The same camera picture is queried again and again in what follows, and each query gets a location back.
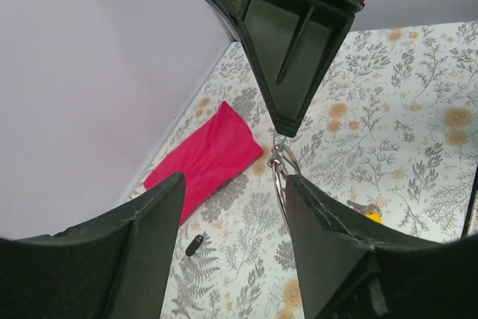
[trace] yellow object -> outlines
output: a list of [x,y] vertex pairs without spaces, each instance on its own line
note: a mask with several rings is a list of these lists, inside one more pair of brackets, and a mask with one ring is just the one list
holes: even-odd
[[376,221],[377,223],[382,224],[382,218],[380,217],[380,214],[376,211],[370,211],[365,214],[365,217],[370,218],[371,220]]

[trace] floral pattern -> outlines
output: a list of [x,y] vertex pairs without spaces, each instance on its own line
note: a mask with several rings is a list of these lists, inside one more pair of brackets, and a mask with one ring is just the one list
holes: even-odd
[[[231,44],[141,182],[223,100],[264,155],[180,227],[161,318],[303,318],[267,166],[273,127],[240,44]],[[344,41],[288,143],[302,173],[337,200],[376,205],[393,229],[452,241],[478,162],[477,111],[478,22],[361,31]],[[131,198],[142,192],[139,184]],[[198,234],[204,242],[188,258]]]

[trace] red cloth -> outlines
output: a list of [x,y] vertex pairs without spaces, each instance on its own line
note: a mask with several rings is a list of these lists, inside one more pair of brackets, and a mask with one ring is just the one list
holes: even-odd
[[227,102],[207,123],[176,147],[144,181],[148,190],[174,172],[186,178],[181,224],[224,182],[262,155],[252,132]]

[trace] red towel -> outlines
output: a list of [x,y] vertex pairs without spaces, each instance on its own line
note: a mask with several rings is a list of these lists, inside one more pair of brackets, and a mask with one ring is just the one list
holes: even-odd
[[181,224],[224,182],[262,155],[240,115],[223,102],[207,123],[176,147],[144,181],[148,190],[174,172],[186,178]]

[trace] floral tablecloth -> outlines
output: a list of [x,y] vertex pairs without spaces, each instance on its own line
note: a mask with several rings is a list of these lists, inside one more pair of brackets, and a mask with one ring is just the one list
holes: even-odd
[[[302,173],[343,203],[379,206],[386,226],[459,238],[478,162],[477,38],[478,22],[349,34],[290,141]],[[272,123],[240,44],[231,44],[142,180],[223,100],[265,155],[180,227],[161,318],[303,318],[266,164]],[[139,185],[131,198],[142,192]],[[198,234],[204,243],[188,258]]]

